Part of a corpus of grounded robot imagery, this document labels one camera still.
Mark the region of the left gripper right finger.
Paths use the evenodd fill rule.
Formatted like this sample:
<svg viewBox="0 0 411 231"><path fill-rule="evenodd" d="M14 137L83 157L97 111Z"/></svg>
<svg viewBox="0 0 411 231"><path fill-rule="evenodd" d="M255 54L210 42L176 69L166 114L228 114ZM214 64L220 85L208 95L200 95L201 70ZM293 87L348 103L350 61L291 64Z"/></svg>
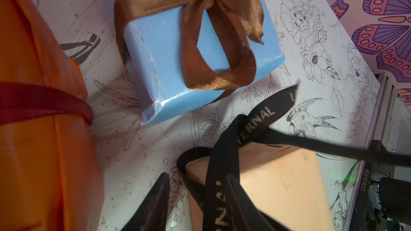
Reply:
<svg viewBox="0 0 411 231"><path fill-rule="evenodd" d="M230 231L287 231L288 228L259 211L239 180L229 174L225 178L226 204Z"/></svg>

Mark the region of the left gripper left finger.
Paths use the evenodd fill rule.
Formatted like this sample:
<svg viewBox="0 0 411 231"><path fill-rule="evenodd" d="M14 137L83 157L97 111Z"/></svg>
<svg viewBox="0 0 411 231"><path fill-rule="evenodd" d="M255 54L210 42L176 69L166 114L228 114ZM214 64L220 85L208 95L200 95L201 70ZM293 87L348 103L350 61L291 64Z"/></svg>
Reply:
<svg viewBox="0 0 411 231"><path fill-rule="evenodd" d="M170 183L163 172L122 231L164 231L167 226Z"/></svg>

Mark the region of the black printed ribbon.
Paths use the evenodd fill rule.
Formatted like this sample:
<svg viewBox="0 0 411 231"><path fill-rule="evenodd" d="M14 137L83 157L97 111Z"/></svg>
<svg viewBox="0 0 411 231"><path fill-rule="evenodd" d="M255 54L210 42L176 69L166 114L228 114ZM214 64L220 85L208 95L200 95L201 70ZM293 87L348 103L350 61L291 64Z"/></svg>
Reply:
<svg viewBox="0 0 411 231"><path fill-rule="evenodd" d="M249 115L238 115L213 148L192 148L178 158L177 168L186 187L202 210L204 231L230 231L225 178L233 174L240 181L239 149L252 142L266 145L291 145L314 152L365 161L379 161L383 158L372 153L370 149L336 145L287 135L271 129L270 125L294 106L297 91L298 85L295 84L273 94L257 105ZM186 172L189 163L203 157L209 157L204 185L189 178Z"/></svg>

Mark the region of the light blue gift box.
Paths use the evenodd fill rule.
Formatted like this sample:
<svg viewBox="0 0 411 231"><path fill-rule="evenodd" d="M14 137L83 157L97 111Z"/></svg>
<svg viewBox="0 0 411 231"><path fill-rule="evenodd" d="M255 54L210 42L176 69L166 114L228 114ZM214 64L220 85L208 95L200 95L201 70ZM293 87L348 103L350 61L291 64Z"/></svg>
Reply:
<svg viewBox="0 0 411 231"><path fill-rule="evenodd" d="M264 0L103 0L141 107L157 124L219 101L285 62Z"/></svg>

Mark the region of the brown ribbon bow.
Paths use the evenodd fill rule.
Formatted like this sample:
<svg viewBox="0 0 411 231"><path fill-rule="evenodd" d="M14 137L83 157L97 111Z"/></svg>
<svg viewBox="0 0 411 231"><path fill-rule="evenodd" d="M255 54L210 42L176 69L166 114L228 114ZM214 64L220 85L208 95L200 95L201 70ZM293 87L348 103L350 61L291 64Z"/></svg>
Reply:
<svg viewBox="0 0 411 231"><path fill-rule="evenodd" d="M183 78L193 90L221 90L228 97L255 79L256 58L250 42L262 43L264 11L260 0L115 0L114 21L118 49L124 55L124 29L136 19L177 7L181 22ZM207 13L230 69L214 72L197 43L203 14Z"/></svg>

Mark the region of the peach gift box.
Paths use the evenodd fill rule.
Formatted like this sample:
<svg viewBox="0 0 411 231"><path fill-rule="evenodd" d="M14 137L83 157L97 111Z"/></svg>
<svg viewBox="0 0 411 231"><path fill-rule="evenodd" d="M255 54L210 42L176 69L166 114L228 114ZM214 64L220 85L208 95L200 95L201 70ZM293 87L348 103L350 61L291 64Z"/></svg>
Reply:
<svg viewBox="0 0 411 231"><path fill-rule="evenodd" d="M189 163L189 178L205 184L209 157ZM256 208L290 231L334 229L320 166L314 152L286 145L250 143L239 149L240 185ZM191 195L193 228L203 213Z"/></svg>

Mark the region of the large orange gift box back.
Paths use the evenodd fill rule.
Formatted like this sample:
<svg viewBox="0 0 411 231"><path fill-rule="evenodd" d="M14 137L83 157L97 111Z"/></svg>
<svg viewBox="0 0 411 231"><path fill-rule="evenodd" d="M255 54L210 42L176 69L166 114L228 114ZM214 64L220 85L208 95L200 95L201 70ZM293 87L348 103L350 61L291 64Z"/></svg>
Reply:
<svg viewBox="0 0 411 231"><path fill-rule="evenodd" d="M59 89L87 102L32 0L1 0L1 83ZM1 125L1 230L95 231L104 202L91 125L59 114Z"/></svg>

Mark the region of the red ribbon on back box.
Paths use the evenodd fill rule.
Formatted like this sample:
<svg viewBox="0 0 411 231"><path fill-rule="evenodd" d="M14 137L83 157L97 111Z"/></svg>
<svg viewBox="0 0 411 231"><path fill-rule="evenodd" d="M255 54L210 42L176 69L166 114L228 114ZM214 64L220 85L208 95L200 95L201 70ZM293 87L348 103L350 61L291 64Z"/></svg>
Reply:
<svg viewBox="0 0 411 231"><path fill-rule="evenodd" d="M76 114L88 125L94 119L92 108L74 95L35 84L1 83L1 125L59 114Z"/></svg>

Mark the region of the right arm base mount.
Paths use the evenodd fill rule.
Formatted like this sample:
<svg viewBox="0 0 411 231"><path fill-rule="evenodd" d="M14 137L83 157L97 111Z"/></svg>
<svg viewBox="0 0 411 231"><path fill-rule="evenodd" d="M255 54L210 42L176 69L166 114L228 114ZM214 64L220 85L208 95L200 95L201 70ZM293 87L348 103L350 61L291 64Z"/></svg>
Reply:
<svg viewBox="0 0 411 231"><path fill-rule="evenodd" d="M365 164L348 230L400 231L401 224L411 225L411 183L394 178L394 172L409 169L411 157L388 152L379 140L369 149L383 158Z"/></svg>

